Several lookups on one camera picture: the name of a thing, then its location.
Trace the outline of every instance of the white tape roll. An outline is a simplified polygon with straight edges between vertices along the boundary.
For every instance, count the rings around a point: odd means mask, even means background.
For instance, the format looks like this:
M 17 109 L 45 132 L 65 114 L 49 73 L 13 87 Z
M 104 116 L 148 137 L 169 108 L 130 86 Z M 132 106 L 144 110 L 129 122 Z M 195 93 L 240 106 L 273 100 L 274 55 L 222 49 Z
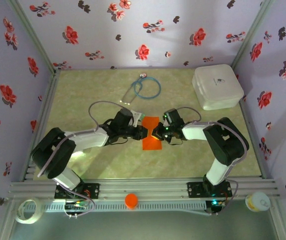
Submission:
M 30 218 L 26 219 L 24 216 L 24 211 L 27 205 L 30 204 L 31 202 L 34 202 L 35 204 L 35 213 Z M 44 212 L 43 204 L 40 202 L 40 200 L 33 197 L 31 199 L 25 200 L 24 202 L 20 204 L 16 212 L 15 220 L 19 222 L 20 224 L 21 223 L 32 224 L 41 218 L 41 216 L 43 215 L 43 212 Z

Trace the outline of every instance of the white plastic container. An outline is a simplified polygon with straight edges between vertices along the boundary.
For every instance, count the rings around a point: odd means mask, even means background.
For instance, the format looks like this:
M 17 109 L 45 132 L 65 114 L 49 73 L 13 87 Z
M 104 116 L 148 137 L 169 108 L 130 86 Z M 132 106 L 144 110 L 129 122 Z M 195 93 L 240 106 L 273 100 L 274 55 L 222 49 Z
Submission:
M 192 83 L 204 110 L 235 107 L 244 96 L 234 71 L 227 64 L 197 68 Z

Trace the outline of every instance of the orange lid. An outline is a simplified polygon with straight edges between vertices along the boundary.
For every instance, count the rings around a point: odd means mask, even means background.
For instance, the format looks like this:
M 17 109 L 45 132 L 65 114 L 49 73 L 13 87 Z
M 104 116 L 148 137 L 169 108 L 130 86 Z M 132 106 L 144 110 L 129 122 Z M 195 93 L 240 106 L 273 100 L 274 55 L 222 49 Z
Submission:
M 125 198 L 125 204 L 129 209 L 134 209 L 138 204 L 138 197 L 133 193 L 128 194 Z

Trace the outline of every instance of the purple wall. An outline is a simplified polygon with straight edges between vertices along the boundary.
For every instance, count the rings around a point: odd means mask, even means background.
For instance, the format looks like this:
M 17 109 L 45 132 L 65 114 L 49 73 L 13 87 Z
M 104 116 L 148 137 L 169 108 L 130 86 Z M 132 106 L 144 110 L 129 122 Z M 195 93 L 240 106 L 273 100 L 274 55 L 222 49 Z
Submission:
M 2 198 L 10 182 L 20 180 L 33 135 L 32 121 L 41 106 L 39 96 L 45 93 L 49 77 L 30 37 L 0 0 L 0 220 L 6 204 Z
M 267 175 L 286 211 L 286 0 L 276 1 L 235 69 Z
M 231 64 L 262 0 L 18 2 L 56 68 L 106 69 Z

